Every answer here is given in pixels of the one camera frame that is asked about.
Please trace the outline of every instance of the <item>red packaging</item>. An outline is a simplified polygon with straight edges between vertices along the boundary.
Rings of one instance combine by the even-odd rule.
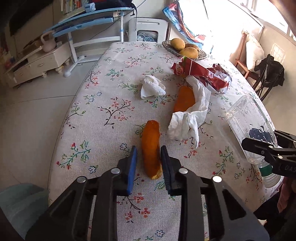
[[[205,68],[187,57],[183,57],[178,64],[174,63],[171,69],[176,75],[193,75],[211,92],[226,93],[232,82],[230,75],[219,64],[213,64],[212,68]]]

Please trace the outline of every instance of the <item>pillow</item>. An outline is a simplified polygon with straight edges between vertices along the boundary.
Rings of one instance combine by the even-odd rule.
[[[264,59],[264,51],[257,39],[248,34],[246,38],[247,68],[254,72],[256,61]]]

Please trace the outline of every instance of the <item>floral tablecloth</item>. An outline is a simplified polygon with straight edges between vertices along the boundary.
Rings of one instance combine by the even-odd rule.
[[[255,92],[225,60],[209,56],[204,67],[219,63],[232,77],[227,94],[211,94],[207,117],[199,127],[200,142],[168,139],[166,131],[178,89],[187,82],[170,69],[179,59],[161,44],[113,43],[85,78],[65,117],[54,151],[49,182],[52,203],[78,176],[93,178],[115,167],[138,148],[133,193],[118,197],[118,240],[177,240],[181,197],[169,196],[163,178],[149,179],[143,170],[141,135],[148,120],[160,124],[160,146],[197,175],[220,175],[251,209],[257,209],[276,187],[265,188],[258,170],[249,164],[224,113],[242,95]],[[166,95],[140,98],[144,74],[163,81]],[[207,216],[206,204],[203,204]]]

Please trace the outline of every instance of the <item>crumpled white tissue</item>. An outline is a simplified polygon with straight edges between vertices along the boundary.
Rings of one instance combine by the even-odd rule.
[[[152,75],[144,75],[144,79],[140,81],[143,86],[141,88],[141,98],[149,96],[165,95],[165,86],[161,83],[158,78]]]
[[[198,128],[207,115],[211,91],[191,75],[186,77],[186,81],[192,86],[195,104],[185,112],[173,113],[167,135],[170,139],[178,141],[192,136],[195,141],[195,148],[197,148],[199,142]]]

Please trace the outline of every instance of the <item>fruit plate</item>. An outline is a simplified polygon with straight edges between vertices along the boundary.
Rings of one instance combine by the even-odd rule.
[[[178,57],[183,57],[183,55],[179,54],[179,53],[178,53],[178,52],[177,52],[177,51],[171,46],[171,44],[170,44],[170,40],[163,41],[162,44],[163,44],[163,47],[164,47],[167,51],[169,51],[170,53],[172,53],[172,54],[174,54],[174,55],[176,55],[176,56],[178,56]],[[194,60],[194,61],[198,61],[198,60],[202,60],[202,59],[204,59],[204,58],[206,58],[206,57],[207,57],[206,52],[203,51],[202,49],[199,49],[199,51],[198,51],[198,57],[197,57],[197,58],[193,58],[192,60]]]

